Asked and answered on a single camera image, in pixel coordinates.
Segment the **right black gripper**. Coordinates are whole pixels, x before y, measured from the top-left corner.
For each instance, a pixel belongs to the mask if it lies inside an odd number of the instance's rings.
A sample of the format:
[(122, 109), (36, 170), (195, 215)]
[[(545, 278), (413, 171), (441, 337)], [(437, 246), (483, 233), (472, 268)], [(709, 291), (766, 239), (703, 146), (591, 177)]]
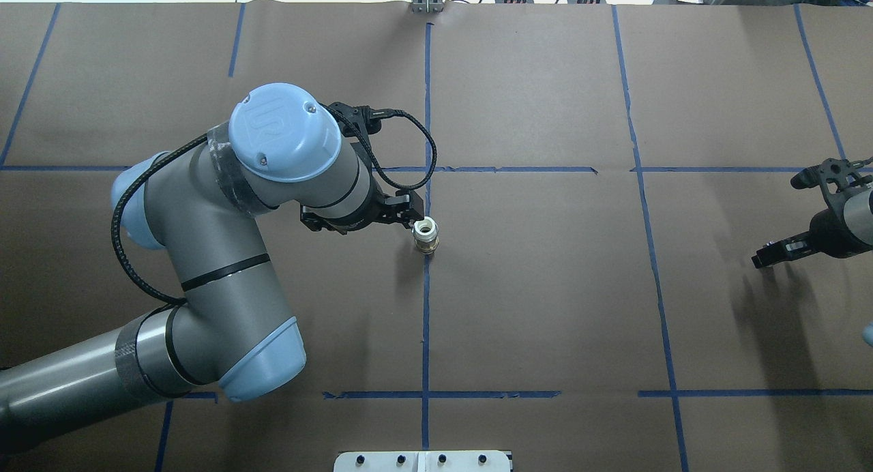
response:
[[(799, 246), (789, 248), (788, 244)], [(752, 257), (752, 264), (757, 269), (773, 267), (778, 263), (799, 260), (817, 252), (837, 259), (853, 256), (853, 241), (847, 236), (845, 224), (830, 210), (814, 214), (807, 232), (762, 246)]]

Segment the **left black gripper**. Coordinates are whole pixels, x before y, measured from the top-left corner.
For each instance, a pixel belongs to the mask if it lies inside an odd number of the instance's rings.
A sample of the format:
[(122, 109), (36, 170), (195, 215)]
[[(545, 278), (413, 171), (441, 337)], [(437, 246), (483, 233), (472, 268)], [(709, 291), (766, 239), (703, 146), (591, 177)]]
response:
[(334, 231), (340, 235), (362, 230), (369, 224), (403, 224), (421, 221), (425, 218), (424, 199), (417, 190), (396, 190), (395, 196), (384, 192), (368, 193), (362, 204), (350, 214), (339, 218), (328, 218), (316, 213), (315, 208), (300, 205), (300, 221), (314, 232)]

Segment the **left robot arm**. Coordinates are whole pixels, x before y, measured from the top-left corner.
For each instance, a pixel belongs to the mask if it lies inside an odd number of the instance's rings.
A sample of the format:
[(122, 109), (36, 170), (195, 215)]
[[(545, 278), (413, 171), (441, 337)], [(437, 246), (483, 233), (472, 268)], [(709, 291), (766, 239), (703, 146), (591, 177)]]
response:
[(399, 109), (328, 106), (300, 87), (251, 90), (231, 117), (113, 183), (111, 241), (131, 281), (163, 307), (2, 372), (2, 454), (218, 384), (251, 400), (295, 378), (306, 352), (256, 217), (300, 204), (312, 231), (424, 219), (389, 180), (369, 134)]

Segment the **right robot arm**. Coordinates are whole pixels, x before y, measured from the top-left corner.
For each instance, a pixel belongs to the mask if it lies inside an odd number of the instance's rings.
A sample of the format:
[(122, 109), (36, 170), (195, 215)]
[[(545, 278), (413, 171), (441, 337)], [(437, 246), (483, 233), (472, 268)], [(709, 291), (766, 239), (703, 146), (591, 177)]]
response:
[(755, 268), (789, 263), (813, 254), (847, 259), (872, 248), (871, 190), (855, 194), (835, 207), (814, 214), (808, 230), (769, 242), (751, 258)]

